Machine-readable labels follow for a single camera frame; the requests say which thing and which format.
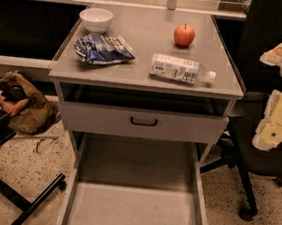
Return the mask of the grey upper drawer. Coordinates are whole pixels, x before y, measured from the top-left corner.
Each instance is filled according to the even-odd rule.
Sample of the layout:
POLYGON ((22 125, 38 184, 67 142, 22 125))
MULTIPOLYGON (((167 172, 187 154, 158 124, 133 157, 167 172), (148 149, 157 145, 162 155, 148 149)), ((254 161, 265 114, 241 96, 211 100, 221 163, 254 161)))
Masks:
POLYGON ((67 130, 214 144, 229 120, 75 102, 60 104, 67 130))

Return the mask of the blue label plastic bottle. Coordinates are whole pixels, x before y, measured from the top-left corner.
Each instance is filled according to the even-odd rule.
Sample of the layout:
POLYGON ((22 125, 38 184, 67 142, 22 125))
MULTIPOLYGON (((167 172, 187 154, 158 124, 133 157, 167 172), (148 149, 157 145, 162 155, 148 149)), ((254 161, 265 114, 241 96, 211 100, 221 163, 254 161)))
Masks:
POLYGON ((190 85, 198 80, 209 84, 216 80, 216 72, 207 70, 198 61, 160 53, 153 55, 149 73, 155 77, 190 85))

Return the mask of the brown bag on floor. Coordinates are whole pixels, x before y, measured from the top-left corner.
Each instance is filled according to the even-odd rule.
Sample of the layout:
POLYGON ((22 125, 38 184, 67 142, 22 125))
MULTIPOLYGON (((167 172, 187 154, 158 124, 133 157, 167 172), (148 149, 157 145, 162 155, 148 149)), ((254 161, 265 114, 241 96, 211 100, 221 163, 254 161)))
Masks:
POLYGON ((11 117, 10 127, 16 132, 39 134, 55 121, 49 101, 18 71, 7 72, 0 79, 0 105, 11 117))

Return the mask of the blue chip bag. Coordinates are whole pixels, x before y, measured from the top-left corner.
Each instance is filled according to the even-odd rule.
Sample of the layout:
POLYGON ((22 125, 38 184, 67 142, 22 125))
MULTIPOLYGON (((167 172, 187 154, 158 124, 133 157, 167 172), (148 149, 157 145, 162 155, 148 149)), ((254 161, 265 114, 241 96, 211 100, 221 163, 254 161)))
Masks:
POLYGON ((73 49, 79 59, 88 65, 117 65, 135 59, 132 47, 122 36, 116 38, 91 33, 76 41, 73 49))

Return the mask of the white ceramic bowl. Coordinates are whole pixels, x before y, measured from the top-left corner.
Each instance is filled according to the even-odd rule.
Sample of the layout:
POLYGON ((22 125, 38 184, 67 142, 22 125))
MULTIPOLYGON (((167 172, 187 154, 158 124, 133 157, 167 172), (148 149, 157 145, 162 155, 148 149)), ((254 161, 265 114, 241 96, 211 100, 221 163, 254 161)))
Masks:
POLYGON ((110 28, 113 14, 106 9, 87 8, 80 12, 80 19, 89 32, 102 34, 110 28))

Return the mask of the black office chair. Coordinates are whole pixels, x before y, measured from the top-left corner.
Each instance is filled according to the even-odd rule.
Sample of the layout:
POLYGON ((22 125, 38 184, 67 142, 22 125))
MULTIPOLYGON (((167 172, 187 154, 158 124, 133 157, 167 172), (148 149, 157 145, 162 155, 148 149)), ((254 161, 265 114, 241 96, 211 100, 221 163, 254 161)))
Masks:
POLYGON ((230 115, 229 136, 217 142, 221 159, 200 170, 236 166, 247 196, 239 214, 251 221, 258 209, 249 175, 271 176, 282 186, 282 0, 250 0, 232 58, 245 94, 230 115))

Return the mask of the open grey lower drawer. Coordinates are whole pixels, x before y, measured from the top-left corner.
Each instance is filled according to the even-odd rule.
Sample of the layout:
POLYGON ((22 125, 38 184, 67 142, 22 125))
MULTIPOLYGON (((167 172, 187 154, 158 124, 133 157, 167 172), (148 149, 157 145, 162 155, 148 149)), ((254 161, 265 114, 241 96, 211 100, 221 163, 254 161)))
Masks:
POLYGON ((196 148, 83 136, 57 225, 207 225, 196 148))

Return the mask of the red apple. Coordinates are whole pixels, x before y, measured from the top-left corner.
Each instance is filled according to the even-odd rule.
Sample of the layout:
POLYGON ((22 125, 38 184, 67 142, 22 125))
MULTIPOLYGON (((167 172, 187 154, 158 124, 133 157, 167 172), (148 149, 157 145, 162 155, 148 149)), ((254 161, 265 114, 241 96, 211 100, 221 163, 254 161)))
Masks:
POLYGON ((181 46, 183 48, 188 47, 195 38, 195 30, 192 26, 188 24, 179 25, 174 33, 174 41, 177 46, 181 46))

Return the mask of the black stand on left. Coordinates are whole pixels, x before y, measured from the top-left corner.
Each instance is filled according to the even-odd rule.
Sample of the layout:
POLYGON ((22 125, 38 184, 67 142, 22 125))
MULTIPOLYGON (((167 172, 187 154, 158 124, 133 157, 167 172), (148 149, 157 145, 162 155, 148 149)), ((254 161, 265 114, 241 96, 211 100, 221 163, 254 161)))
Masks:
MULTIPOLYGON (((8 152, 14 152, 14 147, 10 147, 16 136, 16 131, 10 127, 11 117, 0 107, 0 159, 6 161, 8 152)), ((38 184, 36 178, 30 177, 23 168, 8 168, 3 171, 0 168, 0 193, 14 206, 21 210, 21 214, 10 225, 22 225, 27 218, 49 197, 57 188, 65 188, 65 176, 61 173, 57 175, 51 183, 42 191, 36 191, 37 197, 32 201, 21 194, 22 186, 30 184, 35 187, 38 184)))

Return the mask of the grey drawer cabinet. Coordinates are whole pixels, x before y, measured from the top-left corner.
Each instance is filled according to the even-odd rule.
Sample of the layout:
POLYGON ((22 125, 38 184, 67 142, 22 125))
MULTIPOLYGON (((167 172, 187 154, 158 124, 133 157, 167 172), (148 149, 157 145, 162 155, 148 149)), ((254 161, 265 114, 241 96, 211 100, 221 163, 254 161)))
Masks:
MULTIPOLYGON (((81 63, 73 47, 86 31, 77 24, 49 74, 59 108, 65 101, 228 119, 244 89, 210 14, 118 4, 107 8, 114 15, 109 35, 122 36, 133 47, 135 59, 102 68, 81 63), (177 46, 173 36, 182 24, 192 26, 196 32, 193 42, 185 48, 177 46), (216 72, 216 80, 190 86, 155 79, 149 70, 157 53, 198 61, 216 72)), ((192 143, 200 161, 206 159, 215 144, 192 143)))

